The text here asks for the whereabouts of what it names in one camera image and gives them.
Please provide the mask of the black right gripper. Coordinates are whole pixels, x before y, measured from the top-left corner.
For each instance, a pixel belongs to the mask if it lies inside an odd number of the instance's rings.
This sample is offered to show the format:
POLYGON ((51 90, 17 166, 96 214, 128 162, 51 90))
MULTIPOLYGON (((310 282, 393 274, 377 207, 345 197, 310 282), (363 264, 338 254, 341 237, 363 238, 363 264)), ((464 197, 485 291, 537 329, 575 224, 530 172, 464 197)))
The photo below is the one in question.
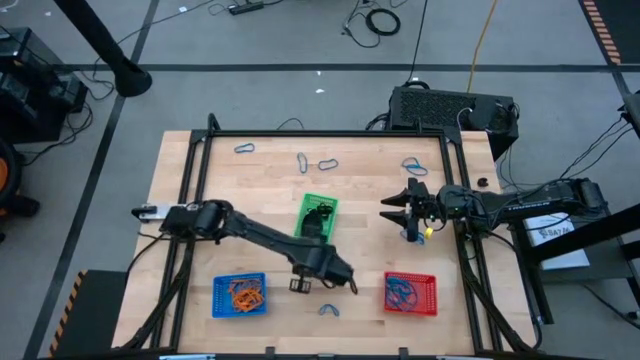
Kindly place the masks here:
POLYGON ((398 225, 406 225, 409 233, 419 231, 419 222, 425 223, 427 220, 439 220, 441 225, 433 228, 434 232, 445 228, 448 215, 446 206, 442 200, 435 195, 431 195, 424 182, 419 182, 417 178, 408 179, 407 189, 403 189, 399 194, 382 199, 383 205, 405 206, 407 204, 408 213, 405 210, 381 211, 383 218, 398 225))

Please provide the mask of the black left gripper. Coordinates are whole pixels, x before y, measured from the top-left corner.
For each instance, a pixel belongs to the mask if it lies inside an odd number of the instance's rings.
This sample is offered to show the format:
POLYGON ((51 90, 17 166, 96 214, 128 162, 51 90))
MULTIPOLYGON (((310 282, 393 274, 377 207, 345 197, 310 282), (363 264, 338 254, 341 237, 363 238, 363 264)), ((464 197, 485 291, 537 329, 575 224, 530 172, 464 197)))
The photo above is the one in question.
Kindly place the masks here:
POLYGON ((334 246, 310 248, 298 264, 298 275, 315 278, 334 286, 348 284, 352 293, 358 295, 354 269, 339 256, 334 246))

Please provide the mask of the green plastic basket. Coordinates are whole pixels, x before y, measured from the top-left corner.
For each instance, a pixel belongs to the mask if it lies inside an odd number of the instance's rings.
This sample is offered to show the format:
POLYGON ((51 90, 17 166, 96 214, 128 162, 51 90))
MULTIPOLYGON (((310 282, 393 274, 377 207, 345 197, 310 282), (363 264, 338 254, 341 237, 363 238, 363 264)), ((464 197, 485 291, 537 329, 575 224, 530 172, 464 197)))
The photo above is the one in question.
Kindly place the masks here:
POLYGON ((304 195, 300 209, 299 209, 296 226, 294 229, 294 236, 302 237, 300 231, 301 231, 303 218, 311 209, 316 209, 316 207, 320 203, 327 203, 334 208, 334 212, 330 214, 328 216, 328 219, 325 221, 324 231, 323 231, 323 233, 328 237, 328 242, 326 244, 330 244, 334 227, 335 227, 336 218, 337 218, 339 200, 336 198, 328 197, 328 196, 323 196, 323 195, 314 194, 314 193, 306 193, 304 195))

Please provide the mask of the red plastic basket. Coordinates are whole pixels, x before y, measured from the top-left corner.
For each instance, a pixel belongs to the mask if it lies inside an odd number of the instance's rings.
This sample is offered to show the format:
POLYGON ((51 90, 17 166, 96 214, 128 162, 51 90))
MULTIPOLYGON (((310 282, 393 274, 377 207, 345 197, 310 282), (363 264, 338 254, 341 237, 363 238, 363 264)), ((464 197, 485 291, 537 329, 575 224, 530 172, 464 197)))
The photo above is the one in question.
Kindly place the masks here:
POLYGON ((427 274, 407 272, 384 273, 384 310, 394 313, 406 313, 420 316, 436 316, 438 314, 436 277, 427 274), (402 312, 389 308, 385 304, 385 283, 387 278, 398 278, 410 282, 417 291, 418 301, 412 310, 402 312))

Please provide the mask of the black perforated computer case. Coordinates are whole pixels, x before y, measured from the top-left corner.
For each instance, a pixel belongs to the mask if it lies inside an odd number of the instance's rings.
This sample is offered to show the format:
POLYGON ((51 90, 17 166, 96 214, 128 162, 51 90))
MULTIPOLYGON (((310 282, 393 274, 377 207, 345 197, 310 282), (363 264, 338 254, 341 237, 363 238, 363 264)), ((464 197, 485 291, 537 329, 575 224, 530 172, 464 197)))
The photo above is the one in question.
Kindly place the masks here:
POLYGON ((416 87, 396 87, 390 97, 387 130, 439 130, 455 144, 462 133, 488 136, 494 159, 519 138, 519 105, 511 97, 451 92, 416 87))

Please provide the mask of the blue plastic basket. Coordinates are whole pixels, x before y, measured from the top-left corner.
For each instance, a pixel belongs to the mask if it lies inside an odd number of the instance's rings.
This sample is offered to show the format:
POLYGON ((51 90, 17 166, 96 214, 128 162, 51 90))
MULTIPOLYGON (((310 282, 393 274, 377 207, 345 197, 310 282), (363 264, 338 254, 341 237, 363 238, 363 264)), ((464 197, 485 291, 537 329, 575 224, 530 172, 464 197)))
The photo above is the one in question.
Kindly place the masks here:
POLYGON ((267 312, 267 281, 263 272, 232 274, 216 276, 213 279, 212 291, 212 317, 213 318, 237 318, 246 316, 264 315, 267 312), (263 304, 250 312, 237 312, 231 303, 229 292, 230 284, 233 280, 257 278, 262 281, 263 304))

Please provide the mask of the black side stand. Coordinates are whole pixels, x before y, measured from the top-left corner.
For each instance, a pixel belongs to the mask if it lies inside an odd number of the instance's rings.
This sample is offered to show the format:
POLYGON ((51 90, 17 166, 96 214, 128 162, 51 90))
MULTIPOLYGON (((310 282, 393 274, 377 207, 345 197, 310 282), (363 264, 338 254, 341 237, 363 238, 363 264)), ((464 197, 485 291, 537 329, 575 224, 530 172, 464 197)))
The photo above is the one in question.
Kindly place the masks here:
POLYGON ((523 222, 512 227, 518 249, 520 268, 530 301, 537 307, 541 321, 554 322, 547 301, 546 283, 585 283, 610 279, 627 282, 637 309, 640 311, 640 272, 633 262, 640 261, 640 239, 625 243, 622 236, 640 233, 640 203, 611 214, 607 209, 596 219, 580 219, 577 229, 539 246, 533 246, 523 222), (542 263, 555 257, 582 250, 589 265, 586 267, 545 270, 542 263))

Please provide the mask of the black power strip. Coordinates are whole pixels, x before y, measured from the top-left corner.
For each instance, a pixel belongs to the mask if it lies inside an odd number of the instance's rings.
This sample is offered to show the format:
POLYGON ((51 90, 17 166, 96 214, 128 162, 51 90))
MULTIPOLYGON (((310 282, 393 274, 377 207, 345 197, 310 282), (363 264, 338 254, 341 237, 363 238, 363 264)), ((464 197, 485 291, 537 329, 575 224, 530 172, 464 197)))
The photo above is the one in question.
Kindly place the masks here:
POLYGON ((228 8, 228 11, 231 15, 237 16, 244 13, 249 13, 257 10, 261 10, 264 8, 263 1, 250 2, 247 1, 241 5, 232 5, 228 8))

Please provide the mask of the black hazard-striped floor mat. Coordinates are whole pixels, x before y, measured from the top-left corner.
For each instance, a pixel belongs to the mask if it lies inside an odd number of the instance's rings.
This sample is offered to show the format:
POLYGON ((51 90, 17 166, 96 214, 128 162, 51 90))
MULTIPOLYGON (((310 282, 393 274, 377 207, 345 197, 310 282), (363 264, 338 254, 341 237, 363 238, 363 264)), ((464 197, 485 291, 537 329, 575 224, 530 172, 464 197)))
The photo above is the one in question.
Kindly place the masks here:
POLYGON ((640 65, 640 0, 578 1, 606 60, 640 65))
POLYGON ((112 345, 125 283, 125 272, 80 271, 72 283, 48 357, 107 352, 112 345))

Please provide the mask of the black round standing pole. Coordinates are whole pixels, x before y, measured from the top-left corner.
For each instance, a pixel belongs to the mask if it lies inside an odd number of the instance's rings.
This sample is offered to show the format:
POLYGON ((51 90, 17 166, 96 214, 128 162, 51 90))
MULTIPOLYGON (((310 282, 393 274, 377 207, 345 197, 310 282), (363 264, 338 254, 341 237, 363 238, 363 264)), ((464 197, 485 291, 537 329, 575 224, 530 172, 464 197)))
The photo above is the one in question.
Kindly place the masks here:
POLYGON ((86 0, 54 0, 54 3, 109 66, 120 96, 138 96, 151 87, 151 75, 124 54, 86 0))

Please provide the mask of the orange black wheeled machine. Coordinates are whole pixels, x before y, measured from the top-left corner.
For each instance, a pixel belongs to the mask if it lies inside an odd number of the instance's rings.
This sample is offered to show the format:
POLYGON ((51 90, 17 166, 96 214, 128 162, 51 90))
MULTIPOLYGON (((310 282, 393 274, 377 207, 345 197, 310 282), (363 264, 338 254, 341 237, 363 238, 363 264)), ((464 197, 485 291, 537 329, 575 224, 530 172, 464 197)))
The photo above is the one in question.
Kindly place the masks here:
POLYGON ((7 215, 33 217, 40 203, 19 193, 22 179, 21 155, 0 138, 0 218, 7 215))

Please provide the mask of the black equipment cart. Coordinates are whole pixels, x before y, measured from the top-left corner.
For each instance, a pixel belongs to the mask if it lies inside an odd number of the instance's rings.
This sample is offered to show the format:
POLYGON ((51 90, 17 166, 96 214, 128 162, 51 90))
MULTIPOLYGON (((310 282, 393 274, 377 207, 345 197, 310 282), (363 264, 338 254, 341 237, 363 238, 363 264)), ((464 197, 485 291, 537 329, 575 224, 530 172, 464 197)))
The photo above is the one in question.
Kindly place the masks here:
POLYGON ((0 26, 0 138, 12 144, 55 141, 63 121, 82 110, 87 86, 28 27, 0 26))

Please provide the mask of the black aluminium table frame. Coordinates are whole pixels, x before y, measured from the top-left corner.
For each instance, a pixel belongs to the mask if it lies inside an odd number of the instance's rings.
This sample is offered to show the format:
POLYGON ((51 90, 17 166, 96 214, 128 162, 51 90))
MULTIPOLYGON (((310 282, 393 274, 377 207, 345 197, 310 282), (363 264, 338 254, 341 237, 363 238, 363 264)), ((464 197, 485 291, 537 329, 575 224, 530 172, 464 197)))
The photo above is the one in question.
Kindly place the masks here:
POLYGON ((283 232, 295 226, 308 192, 339 200, 333 241, 355 270, 358 295, 349 288, 315 284, 309 294, 289 290, 286 259, 242 239, 196 244, 182 310, 170 308, 157 328, 162 346, 181 352, 247 357, 273 348, 279 355, 472 354, 504 349, 482 306, 468 296, 460 272, 456 234, 445 228, 424 245, 404 241, 384 219, 381 200, 407 182, 402 161, 410 156, 428 168, 428 188, 436 191, 461 179, 458 150, 423 134, 364 131, 220 131, 213 138, 193 131, 163 135, 148 199, 152 203, 225 199, 248 217, 283 232), (252 153, 234 148, 253 143, 252 153), (308 159, 301 174, 296 155, 308 159), (320 171, 318 162, 339 166, 320 171), (213 279, 263 272, 268 309, 263 316, 212 317, 213 279), (433 275, 438 314, 420 316, 384 310, 384 273, 433 275), (340 311, 318 314, 324 304, 340 311))

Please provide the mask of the silver mounting bracket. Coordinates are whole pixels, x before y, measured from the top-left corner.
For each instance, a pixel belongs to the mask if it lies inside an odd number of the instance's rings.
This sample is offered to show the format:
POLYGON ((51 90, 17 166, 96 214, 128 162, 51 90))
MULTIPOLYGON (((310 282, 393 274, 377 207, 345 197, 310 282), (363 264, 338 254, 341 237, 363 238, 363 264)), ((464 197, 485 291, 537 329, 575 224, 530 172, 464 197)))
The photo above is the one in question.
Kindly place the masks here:
POLYGON ((171 209, 171 204, 142 204, 131 210, 131 214, 140 222, 164 220, 171 209))

